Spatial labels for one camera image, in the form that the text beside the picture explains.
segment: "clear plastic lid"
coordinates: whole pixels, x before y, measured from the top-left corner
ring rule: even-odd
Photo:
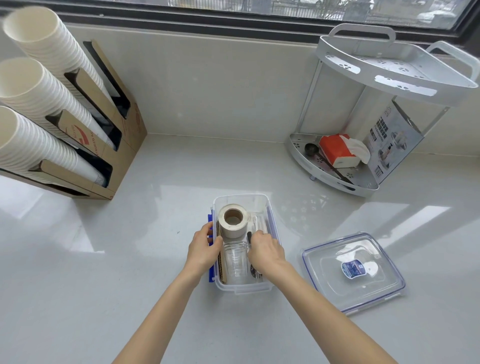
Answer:
[[[378,242],[359,232],[301,253],[313,286],[346,314],[397,296],[405,281]]]

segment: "roll of tape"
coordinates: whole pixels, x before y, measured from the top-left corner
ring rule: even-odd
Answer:
[[[237,204],[223,206],[218,214],[218,222],[224,238],[239,238],[247,232],[247,210]]]

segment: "wall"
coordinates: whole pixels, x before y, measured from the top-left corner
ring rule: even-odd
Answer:
[[[150,133],[283,142],[295,130],[318,61],[310,44],[77,25],[69,29],[80,41],[100,43],[137,98]],[[3,33],[0,49],[0,59],[21,55]],[[361,91],[362,85],[323,67],[302,132],[339,132]],[[479,96],[474,93],[450,110],[416,151],[480,155]],[[360,124],[375,121],[387,100],[373,92],[353,132],[363,136],[365,125]],[[420,127],[436,110],[426,104],[408,106]]]

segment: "paper cup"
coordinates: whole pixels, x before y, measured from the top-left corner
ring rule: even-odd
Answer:
[[[41,6],[17,9],[4,19],[3,31],[29,57],[52,72],[76,98],[87,101],[63,74],[82,67],[113,104],[101,76],[52,10]]]
[[[0,168],[42,183],[53,183],[29,172],[47,159],[103,186],[105,177],[73,148],[10,108],[0,106]]]
[[[68,136],[45,117],[58,115],[62,110],[67,110],[114,148],[112,141],[88,110],[34,59],[13,58],[0,62],[0,100],[57,138],[66,141],[69,140]]]

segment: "lower shelf tier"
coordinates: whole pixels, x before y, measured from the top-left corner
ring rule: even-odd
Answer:
[[[309,157],[305,154],[305,145],[313,143],[318,145],[323,135],[312,134],[291,134],[287,141],[287,149],[295,160],[306,169],[313,177],[332,186],[338,190],[354,194],[357,196],[368,197],[378,190],[378,184],[369,168],[360,163],[353,168],[338,168],[337,170],[352,183],[345,182],[324,163],[318,155]]]

